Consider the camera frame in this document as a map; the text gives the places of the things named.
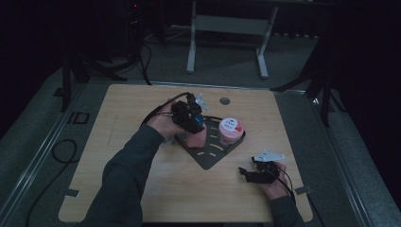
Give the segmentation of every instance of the dark background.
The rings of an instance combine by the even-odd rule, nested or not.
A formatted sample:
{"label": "dark background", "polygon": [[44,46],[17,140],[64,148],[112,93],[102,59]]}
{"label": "dark background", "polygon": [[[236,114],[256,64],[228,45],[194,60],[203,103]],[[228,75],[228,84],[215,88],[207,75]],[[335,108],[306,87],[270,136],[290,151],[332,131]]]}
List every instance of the dark background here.
{"label": "dark background", "polygon": [[[63,19],[56,21],[60,22],[58,25],[62,25],[64,32],[77,39],[86,39],[82,39],[87,42],[82,48],[88,47],[88,52],[99,51],[88,54],[110,57],[110,48],[96,48],[110,45],[110,40],[107,36],[98,36],[102,34],[99,21],[95,19],[98,11],[94,10],[94,5],[84,2],[64,4],[60,1],[55,4],[51,1],[1,0],[0,136],[7,132],[47,77],[61,67],[60,33],[55,30],[58,16],[62,15]],[[330,48],[338,49],[343,56],[336,68],[334,87],[340,91],[342,102],[400,207],[401,188],[396,174],[401,172],[398,120],[401,115],[398,94],[401,84],[401,8],[395,1],[364,1],[353,5],[352,10],[336,13],[329,27],[325,27],[327,17],[324,15],[328,14],[323,9],[306,9],[302,14],[296,8],[285,7],[277,16],[274,31],[286,32],[293,37],[295,33],[320,35],[327,28]],[[191,1],[165,1],[163,23],[167,26],[189,25],[190,9]],[[256,16],[260,10],[254,10]],[[223,8],[221,12],[232,13],[230,8]]]}

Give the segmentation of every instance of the gray sleeve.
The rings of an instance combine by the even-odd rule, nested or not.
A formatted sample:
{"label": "gray sleeve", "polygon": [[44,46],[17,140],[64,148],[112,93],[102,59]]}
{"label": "gray sleeve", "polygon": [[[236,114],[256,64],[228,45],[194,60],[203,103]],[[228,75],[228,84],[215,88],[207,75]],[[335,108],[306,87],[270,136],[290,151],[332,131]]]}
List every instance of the gray sleeve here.
{"label": "gray sleeve", "polygon": [[274,227],[305,226],[298,208],[290,196],[281,197],[270,202]]}
{"label": "gray sleeve", "polygon": [[104,168],[102,186],[77,226],[142,226],[141,199],[153,157],[163,141],[154,128],[142,126]]}

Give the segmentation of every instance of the gray floor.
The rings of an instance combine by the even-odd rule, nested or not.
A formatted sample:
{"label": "gray floor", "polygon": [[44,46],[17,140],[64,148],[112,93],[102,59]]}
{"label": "gray floor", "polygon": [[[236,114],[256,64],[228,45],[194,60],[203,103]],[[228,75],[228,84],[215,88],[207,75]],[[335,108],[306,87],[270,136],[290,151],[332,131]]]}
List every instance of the gray floor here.
{"label": "gray floor", "polygon": [[[192,75],[185,72],[188,51],[185,34],[169,40],[167,48],[162,48],[149,38],[149,79],[155,84],[269,89],[297,78],[316,43],[316,40],[309,39],[272,37],[265,54],[270,77],[261,79],[252,48],[258,44],[257,39],[249,39],[245,47],[240,47],[227,44],[217,37],[212,36],[212,42],[210,35],[205,37],[208,39],[202,36],[199,38],[195,73]],[[145,60],[149,56],[145,48],[143,56]],[[120,75],[128,78],[128,83],[144,83],[136,67],[124,71]],[[30,205],[63,168],[51,155],[46,156],[54,143],[63,139],[75,140],[78,144],[76,157],[79,157],[102,98],[112,83],[114,81],[97,77],[93,77],[89,84],[74,83],[75,102],[66,113],[60,113],[61,99],[53,97],[55,89],[61,86],[59,71],[46,81],[41,91],[31,100],[25,112],[0,141],[0,202],[3,207],[0,218],[8,217],[0,222],[0,226],[24,226]],[[295,87],[295,91],[276,94],[276,99],[304,184],[313,189],[310,198],[325,226],[399,226],[400,213],[381,182],[349,115],[333,106],[329,114],[330,128],[324,127],[319,118],[319,104],[298,92],[306,86],[307,83],[304,83]],[[66,119],[71,112],[89,113],[88,124],[67,124]],[[58,147],[57,153],[68,159],[71,150],[71,146],[63,144]],[[26,175],[19,181],[31,160],[38,158],[35,156],[38,151],[44,155],[43,166],[38,168],[38,172],[29,181]],[[30,226],[74,226],[72,223],[60,222],[58,211],[76,166],[72,164],[67,167],[44,193],[33,209]],[[28,182],[30,188],[26,194],[13,193],[15,188],[21,187],[18,182]],[[8,198],[17,198],[20,203],[12,203]],[[306,225],[322,226],[315,211],[314,219]],[[226,226],[255,224],[231,223]]]}

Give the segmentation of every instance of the black tray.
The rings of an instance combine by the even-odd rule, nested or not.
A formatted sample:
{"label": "black tray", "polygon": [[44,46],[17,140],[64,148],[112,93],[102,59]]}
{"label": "black tray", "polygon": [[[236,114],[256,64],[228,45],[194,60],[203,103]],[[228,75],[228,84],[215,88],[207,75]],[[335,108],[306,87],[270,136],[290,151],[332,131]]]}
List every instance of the black tray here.
{"label": "black tray", "polygon": [[189,148],[186,143],[186,135],[177,134],[175,139],[183,146],[183,148],[197,161],[197,163],[205,170],[210,169],[224,156],[230,153],[238,145],[242,143],[245,138],[246,132],[242,134],[241,138],[233,145],[226,147],[218,141],[218,125],[222,119],[215,116],[204,116],[203,122],[206,125],[206,142],[203,148]]}

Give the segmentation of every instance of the pink container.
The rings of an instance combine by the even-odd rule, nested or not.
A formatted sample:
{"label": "pink container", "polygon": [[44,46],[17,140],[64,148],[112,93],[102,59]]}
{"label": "pink container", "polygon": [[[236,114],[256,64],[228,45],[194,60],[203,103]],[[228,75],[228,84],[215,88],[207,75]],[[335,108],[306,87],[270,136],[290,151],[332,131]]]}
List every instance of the pink container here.
{"label": "pink container", "polygon": [[231,117],[222,119],[218,125],[218,141],[226,147],[238,141],[243,133],[241,122]]}
{"label": "pink container", "polygon": [[186,133],[186,146],[189,148],[203,148],[206,142],[206,125],[203,123],[204,130],[192,134]]}

